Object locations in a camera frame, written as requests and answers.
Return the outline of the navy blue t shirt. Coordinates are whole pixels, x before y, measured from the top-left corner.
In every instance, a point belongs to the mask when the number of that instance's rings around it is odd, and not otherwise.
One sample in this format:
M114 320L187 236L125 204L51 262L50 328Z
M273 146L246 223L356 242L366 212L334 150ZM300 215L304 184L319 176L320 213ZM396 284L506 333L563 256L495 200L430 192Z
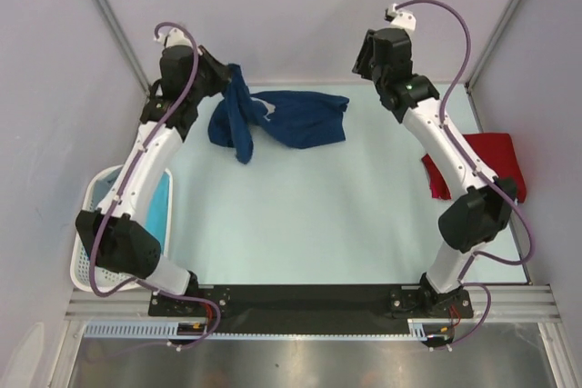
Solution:
M252 93L240 65L230 64L231 83L207 127L212 144L233 148L236 160L253 156L251 127L258 126L280 144L308 149L346 140L344 114L349 99L315 91L275 90Z

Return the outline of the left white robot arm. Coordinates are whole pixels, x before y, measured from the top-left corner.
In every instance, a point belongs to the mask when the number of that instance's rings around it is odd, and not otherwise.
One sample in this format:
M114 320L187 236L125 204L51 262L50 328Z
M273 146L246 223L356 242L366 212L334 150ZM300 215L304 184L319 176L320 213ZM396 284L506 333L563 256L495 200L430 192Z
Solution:
M170 261L146 228L150 204L169 162L184 144L201 101L226 89L227 65L201 45L168 45L160 78L150 89L135 143L118 177L92 210L82 210L75 228L89 257L89 285L106 297L130 283L169 295L180 314L201 304L196 275Z

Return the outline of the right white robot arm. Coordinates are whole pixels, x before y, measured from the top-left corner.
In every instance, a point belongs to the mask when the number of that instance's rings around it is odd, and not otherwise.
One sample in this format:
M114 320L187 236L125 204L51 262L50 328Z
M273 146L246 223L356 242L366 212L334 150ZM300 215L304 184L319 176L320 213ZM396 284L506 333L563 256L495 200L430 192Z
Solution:
M453 200L438 218L443 243L419 283L421 309L440 316L460 294L469 259L507 227L517 184L483 163L442 111L432 82L414 73L406 30L368 30L352 71L374 84L381 104L422 144Z

